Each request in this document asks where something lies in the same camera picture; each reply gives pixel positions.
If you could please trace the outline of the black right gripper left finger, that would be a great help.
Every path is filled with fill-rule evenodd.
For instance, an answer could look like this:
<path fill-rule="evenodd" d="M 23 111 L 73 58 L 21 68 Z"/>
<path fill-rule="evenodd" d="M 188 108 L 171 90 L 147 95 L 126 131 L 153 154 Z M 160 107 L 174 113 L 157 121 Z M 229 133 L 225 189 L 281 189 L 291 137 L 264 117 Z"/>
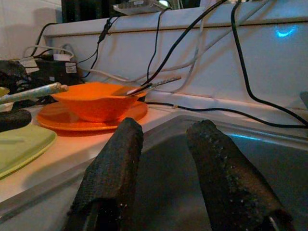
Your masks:
<path fill-rule="evenodd" d="M 65 231 L 129 231 L 143 131 L 125 118 L 87 167 L 68 212 Z"/>

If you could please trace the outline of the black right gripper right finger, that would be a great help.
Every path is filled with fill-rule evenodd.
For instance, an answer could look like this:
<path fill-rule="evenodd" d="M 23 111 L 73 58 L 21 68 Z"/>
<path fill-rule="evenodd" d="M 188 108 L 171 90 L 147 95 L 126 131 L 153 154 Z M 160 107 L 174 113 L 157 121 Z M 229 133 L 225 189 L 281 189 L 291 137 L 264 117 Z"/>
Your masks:
<path fill-rule="evenodd" d="M 212 121 L 196 122 L 186 134 L 212 230 L 295 230 L 264 176 Z"/>

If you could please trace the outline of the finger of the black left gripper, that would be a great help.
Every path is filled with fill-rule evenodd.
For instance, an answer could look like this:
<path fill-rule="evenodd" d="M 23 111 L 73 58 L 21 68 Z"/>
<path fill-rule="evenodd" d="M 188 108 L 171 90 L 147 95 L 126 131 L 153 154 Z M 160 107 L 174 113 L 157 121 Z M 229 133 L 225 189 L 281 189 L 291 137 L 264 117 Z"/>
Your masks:
<path fill-rule="evenodd" d="M 24 109 L 0 113 L 0 131 L 8 131 L 27 126 L 32 120 L 31 113 Z"/>
<path fill-rule="evenodd" d="M 26 80 L 26 70 L 16 61 L 0 61 L 0 86 L 16 87 L 17 82 Z"/>

